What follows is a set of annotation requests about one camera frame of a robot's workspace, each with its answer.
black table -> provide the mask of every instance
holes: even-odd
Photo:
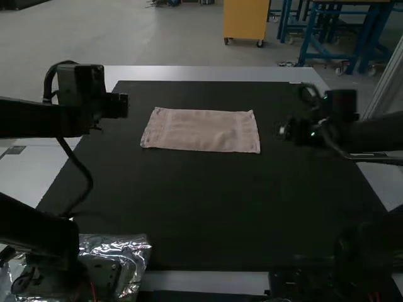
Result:
[[[103,120],[75,153],[95,187],[77,210],[82,233],[146,233],[149,269],[268,271],[293,255],[332,254],[345,227],[385,212],[359,168],[328,150],[278,136],[307,108],[286,82],[119,82],[130,95],[126,120]],[[142,149],[154,107],[253,109],[261,154]],[[70,163],[38,209],[58,213],[84,187]]]

concrete floor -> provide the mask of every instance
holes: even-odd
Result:
[[[298,58],[301,41],[278,43],[277,23],[268,23],[263,49],[255,42],[226,47],[221,6],[145,6],[145,0],[52,0],[1,11],[1,95],[40,100],[46,70],[66,59],[103,65],[276,66]],[[337,77],[331,68],[316,69],[331,88],[358,89],[360,111],[379,78]]]

pink towel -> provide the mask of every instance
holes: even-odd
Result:
[[[253,111],[213,111],[156,107],[144,130],[143,148],[260,153]]]

aluminum foil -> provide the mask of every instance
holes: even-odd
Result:
[[[145,235],[80,235],[79,257],[117,260],[122,265],[115,301],[135,301],[147,267],[151,245]],[[25,258],[13,259],[0,269],[0,302],[60,302],[60,299],[18,297],[11,285],[23,272]]]

black cable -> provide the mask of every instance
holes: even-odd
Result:
[[[90,173],[90,171],[86,168],[82,162],[76,157],[74,152],[71,150],[70,146],[67,144],[67,142],[64,140],[62,137],[58,137],[57,141],[59,142],[60,146],[62,146],[64,152],[67,154],[69,159],[72,161],[72,163],[82,172],[87,180],[87,187],[85,191],[76,199],[75,202],[70,204],[66,210],[61,214],[61,216],[70,218],[71,217],[71,211],[81,204],[87,196],[90,194],[91,190],[94,188],[94,180],[93,177]]]
[[[403,160],[397,157],[376,157],[376,156],[362,156],[362,155],[351,155],[347,151],[343,150],[330,136],[326,125],[323,123],[318,127],[319,133],[322,135],[323,140],[326,145],[335,150],[339,155],[345,159],[352,160],[354,162],[373,162],[378,164],[387,165],[403,165]]]
[[[59,63],[56,63],[52,65],[49,70],[47,71],[45,75],[45,80],[43,81],[43,102],[47,104],[52,104],[52,98],[57,94],[57,91],[52,92],[52,83],[53,79],[56,75],[57,71],[57,66],[60,64],[78,64],[75,61],[71,60],[66,60],[66,61],[61,61]],[[90,173],[90,171],[85,167],[85,165],[80,162],[80,160],[76,157],[74,152],[71,150],[70,146],[67,144],[67,142],[64,140],[63,137],[57,137],[57,141],[59,142],[60,146],[63,148],[64,152],[67,154],[69,159],[72,161],[72,163],[82,172],[87,180],[86,184],[86,189],[83,193],[81,193],[78,198],[70,204],[64,212],[62,212],[60,215],[66,218],[70,218],[71,211],[81,204],[90,194],[91,190],[94,188],[94,180],[93,177]]]
[[[44,103],[47,103],[47,104],[52,103],[52,98],[54,96],[54,95],[52,95],[53,78],[56,75],[57,66],[59,66],[60,64],[78,64],[78,63],[75,61],[66,60],[66,61],[61,61],[59,63],[56,63],[49,68],[48,72],[45,75],[45,80],[43,82],[43,99],[42,99],[42,101]]]
[[[310,95],[308,88],[313,90],[314,92],[313,96]],[[304,96],[305,90],[307,90],[307,93],[309,94],[309,96],[307,97]],[[320,104],[320,101],[322,99],[321,93],[319,92],[318,88],[311,83],[303,83],[298,89],[298,96],[305,104],[309,105],[312,108],[321,105]]]

